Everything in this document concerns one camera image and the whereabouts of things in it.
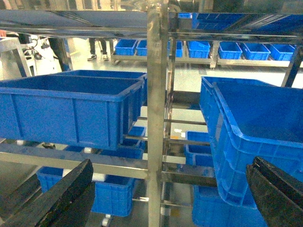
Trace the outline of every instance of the shelving unit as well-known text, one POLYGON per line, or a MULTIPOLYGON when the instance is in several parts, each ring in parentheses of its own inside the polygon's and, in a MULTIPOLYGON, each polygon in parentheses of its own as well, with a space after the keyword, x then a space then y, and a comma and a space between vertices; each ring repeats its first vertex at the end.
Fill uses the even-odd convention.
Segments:
MULTIPOLYGON (((252 32, 257 26, 280 20, 290 14, 303 14, 303 6, 294 2, 277 4, 274 0, 239 1, 233 4, 233 13, 247 13, 245 17, 224 31, 194 30, 186 27, 176 12, 220 12, 229 13, 231 0, 225 1, 185 1, 185 0, 147 0, 123 1, 112 0, 96 8, 97 0, 91 1, 91 7, 83 5, 82 1, 41 0, 41 4, 33 6, 29 0, 6 1, 0 10, 0 28, 15 32, 46 35, 50 37, 106 37, 117 38, 147 38, 148 56, 117 56, 110 45, 112 60, 147 61, 148 72, 148 137, 130 137, 148 141, 147 160, 132 160, 127 158, 94 156, 69 151, 52 150, 44 152, 43 148, 32 146, 17 146, 9 140, 0 143, 0 160, 13 163, 31 164, 73 169, 84 158, 90 158, 94 171, 102 174, 119 175, 144 179, 148 186, 148 225, 149 227, 168 226, 169 213, 167 203, 170 201, 171 183, 216 186, 212 177, 201 176, 202 166, 182 164, 178 157, 168 156, 173 150, 183 149, 186 143, 205 145, 188 140, 170 138, 172 109, 198 109, 199 93, 180 92, 174 90, 174 74, 176 63, 201 63, 201 59, 190 59, 175 56, 177 40, 207 40, 213 41, 211 59, 205 59, 204 64, 215 68, 217 64, 254 65, 254 66, 287 66, 282 86, 291 87, 303 59, 302 32, 252 32), (167 58, 167 43, 170 39, 171 49, 167 58), (218 59, 220 41, 258 42, 258 43, 289 43, 297 44, 290 62, 248 61, 218 59)), ((68 42, 62 44, 67 51, 67 64, 71 61, 68 54, 68 42)), ((180 121, 187 124, 205 124, 204 122, 180 121)))
MULTIPOLYGON (((109 40, 110 46, 112 46, 111 52, 111 61, 113 64, 119 63, 120 61, 143 61, 147 62, 147 56, 138 56, 136 55, 116 55, 116 52, 113 48, 112 40, 109 40)), ((214 69, 217 65, 241 65, 241 66, 260 66, 260 67, 288 67, 290 61, 275 61, 271 57, 267 61, 256 61, 256 60, 247 60, 242 56, 239 60, 231 59, 220 59, 218 57, 218 52, 212 48, 211 55, 208 58, 190 58, 188 56, 188 49, 184 45, 183 56, 181 58, 176 58, 176 63, 183 64, 203 64, 211 65, 211 69, 214 69)))

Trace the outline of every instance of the sneaker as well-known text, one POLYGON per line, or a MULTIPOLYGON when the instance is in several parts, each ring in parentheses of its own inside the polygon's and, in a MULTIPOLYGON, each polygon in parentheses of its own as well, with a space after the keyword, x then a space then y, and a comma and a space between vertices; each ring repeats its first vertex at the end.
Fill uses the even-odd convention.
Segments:
POLYGON ((94 60, 94 59, 96 59, 96 58, 97 58, 97 55, 92 54, 90 57, 87 58, 87 60, 88 60, 88 61, 92 61, 92 60, 94 60))
POLYGON ((107 54, 104 54, 104 55, 103 55, 103 60, 104 60, 104 61, 108 61, 108 60, 109 60, 107 54))

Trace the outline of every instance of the dark pants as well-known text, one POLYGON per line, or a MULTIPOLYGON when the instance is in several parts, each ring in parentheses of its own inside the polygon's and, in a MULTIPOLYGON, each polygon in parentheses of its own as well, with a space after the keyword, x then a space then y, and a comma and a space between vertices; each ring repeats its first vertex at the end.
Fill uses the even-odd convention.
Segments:
MULTIPOLYGON (((95 40, 96 40, 96 38, 89 38, 90 54, 93 54, 93 55, 96 54, 95 40)), ((107 54, 106 41, 104 39, 101 39, 101 38, 98 38, 97 40, 100 40, 100 42, 101 42, 102 53, 107 54)))
POLYGON ((57 38, 48 38, 49 41, 49 45, 51 46, 51 49, 53 50, 53 52, 55 53, 55 55, 57 55, 59 64, 60 64, 60 68, 61 71, 64 72, 64 64, 63 64, 63 54, 60 51, 60 40, 57 38))

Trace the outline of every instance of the person's legs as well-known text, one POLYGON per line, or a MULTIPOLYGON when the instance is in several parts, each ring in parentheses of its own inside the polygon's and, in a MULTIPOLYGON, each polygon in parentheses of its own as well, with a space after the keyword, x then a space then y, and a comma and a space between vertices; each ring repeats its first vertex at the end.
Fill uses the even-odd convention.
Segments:
POLYGON ((91 61, 93 59, 96 59, 96 47, 95 47, 95 38, 89 38, 89 51, 90 51, 90 57, 87 58, 88 61, 91 61))
POLYGON ((89 38, 90 54, 96 55, 95 38, 89 38))
POLYGON ((104 39, 100 38, 100 42, 101 42, 101 47, 102 47, 103 60, 108 61, 106 41, 104 39))
POLYGON ((102 47, 102 54, 107 54, 106 50, 106 41, 104 39, 100 39, 101 47, 102 47))
POLYGON ((54 54, 57 55, 61 71, 64 72, 65 70, 64 70, 64 63, 63 63, 63 55, 59 48, 59 45, 60 45, 59 40, 57 38, 48 38, 48 41, 49 41, 49 45, 50 45, 51 49, 53 50, 54 54))

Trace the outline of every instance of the plastic storage bin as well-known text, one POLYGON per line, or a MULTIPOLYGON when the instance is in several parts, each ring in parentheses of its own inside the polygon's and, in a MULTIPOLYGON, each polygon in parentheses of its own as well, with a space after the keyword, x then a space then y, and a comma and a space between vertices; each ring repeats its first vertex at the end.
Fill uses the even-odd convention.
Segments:
MULTIPOLYGON (((170 50, 170 42, 167 44, 167 56, 169 56, 169 50, 170 50)), ((176 46, 176 57, 182 58, 183 55, 183 42, 178 40, 177 46, 176 46)))
POLYGON ((142 85, 76 76, 1 81, 0 136, 116 150, 140 116, 142 85))
POLYGON ((276 61, 290 61, 294 53, 294 47, 288 44, 271 44, 269 50, 276 61))
POLYGON ((138 56, 147 56, 147 41, 146 40, 139 41, 136 49, 138 56))
POLYGON ((219 46, 219 56, 221 59, 240 59, 242 50, 237 43, 221 42, 219 46))
POLYGON ((194 224, 201 227, 266 227, 258 210, 224 202, 214 187, 194 186, 194 224))
POLYGON ((219 194, 236 206, 256 208, 245 170, 260 156, 292 176, 303 167, 303 91, 213 83, 216 106, 208 127, 219 194))
POLYGON ((188 51, 190 58, 208 58, 209 50, 210 45, 207 41, 188 42, 188 51))
POLYGON ((134 39, 120 39, 115 46, 116 55, 134 55, 137 41, 134 39))
POLYGON ((193 13, 192 28, 205 30, 224 30, 244 14, 232 13, 193 13))
MULTIPOLYGON (((186 139, 193 141, 209 142, 209 136, 207 132, 199 131, 186 131, 186 139)), ((198 146, 198 145, 184 145, 184 155, 186 157, 186 164, 192 165, 195 161, 198 166, 213 166, 213 159, 211 156, 210 146, 198 146)))
MULTIPOLYGON (((120 148, 118 151, 106 151, 102 155, 140 159, 143 150, 136 148, 120 148)), ((42 192, 45 193, 62 179, 62 169, 42 167, 37 171, 42 192)), ((104 182, 96 182, 95 201, 92 212, 126 217, 132 209, 134 178, 108 175, 104 182)))
POLYGON ((193 17, 192 13, 179 13, 178 18, 191 19, 193 17))
MULTIPOLYGON (((130 136, 145 136, 146 128, 141 126, 134 126, 128 135, 130 136)), ((135 147, 140 148, 142 150, 145 149, 145 141, 144 140, 133 140, 133 139, 124 139, 123 143, 120 145, 120 147, 126 146, 126 147, 135 147)))
POLYGON ((270 51, 263 44, 246 43, 241 45, 243 54, 247 60, 267 60, 270 51))
POLYGON ((59 72, 59 73, 56 73, 55 75, 142 79, 142 80, 144 80, 143 103, 145 103, 147 101, 147 73, 146 72, 74 70, 74 71, 59 72))
POLYGON ((217 105, 213 96, 213 83, 214 82, 226 82, 237 84, 252 84, 252 85, 264 85, 272 86, 271 84, 255 80, 255 79, 234 79, 234 78, 221 78, 221 77, 202 77, 201 93, 200 93, 200 108, 205 118, 205 122, 208 123, 211 116, 212 106, 217 105))

